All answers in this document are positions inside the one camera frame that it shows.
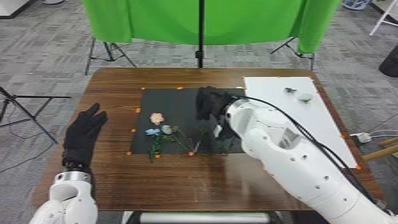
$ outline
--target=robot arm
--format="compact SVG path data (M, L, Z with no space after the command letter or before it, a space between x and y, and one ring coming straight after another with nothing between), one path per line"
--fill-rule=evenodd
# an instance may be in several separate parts
M95 143L102 126L107 123L107 113L100 105L79 115L64 141L64 172L55 176L50 188L50 200L43 204L31 224L95 224L98 207L93 199L91 159Z
M398 218L375 206L283 113L207 87L198 95L198 118L208 114L242 139L246 153L262 161L292 196L336 224L393 224Z

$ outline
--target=gray carpet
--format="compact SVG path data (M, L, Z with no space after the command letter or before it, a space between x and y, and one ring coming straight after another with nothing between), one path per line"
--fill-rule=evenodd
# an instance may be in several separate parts
M384 25L368 36L381 14L374 9L350 12L340 9L329 34L317 55L317 76L336 105L349 131L361 132L398 112L398 79L382 75L379 64L397 45L398 28ZM84 76L91 29L79 0L64 5L34 3L16 19L0 20L0 86L16 94L70 95L71 100L55 100L39 121L59 136L71 119L91 76ZM310 68L290 50L269 54L279 43L207 47L207 67ZM196 67L194 46L137 40L125 50L141 67ZM102 66L128 66L121 59L114 64L95 61ZM34 110L39 100L24 101ZM13 108L8 119L22 117ZM397 129L398 117L381 129ZM39 130L22 124L11 130L29 137ZM363 148L379 150L377 141ZM24 140L0 130L0 169L31 158L52 142L45 135ZM0 174L0 223L27 223L34 213L31 197L39 182L50 152L24 166ZM370 162L377 182L390 205L398 211L398 159L382 158ZM114 223L114 214L102 213L100 223Z

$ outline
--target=green screen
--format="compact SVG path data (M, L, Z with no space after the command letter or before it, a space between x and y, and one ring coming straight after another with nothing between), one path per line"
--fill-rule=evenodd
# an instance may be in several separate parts
M207 0L207 45L299 37L317 51L340 0ZM84 0L93 34L105 42L132 38L198 44L199 0Z

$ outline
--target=black mat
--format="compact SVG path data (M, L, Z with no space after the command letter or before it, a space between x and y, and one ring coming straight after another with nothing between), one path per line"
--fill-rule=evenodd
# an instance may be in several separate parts
M235 95L244 95L242 89L226 89ZM198 89L150 89L143 93L141 114L135 125L132 153L146 154L155 138L146 136L146 130L160 128L162 125L178 126L187 138L192 138L194 145L201 140L198 153L242 153L240 140L237 138L215 141L214 129L217 121L198 121L196 119L196 95ZM166 121L160 126L151 123L153 113L162 113ZM185 154L187 148L176 142L162 143L164 154Z

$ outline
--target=white cable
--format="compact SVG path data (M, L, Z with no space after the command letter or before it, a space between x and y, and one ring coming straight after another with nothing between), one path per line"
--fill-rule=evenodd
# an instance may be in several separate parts
M382 138L382 137L398 137L398 135L377 135L377 136L372 136L372 138Z
M374 131L370 134L377 133L377 132L398 132L398 130L379 130L379 131Z

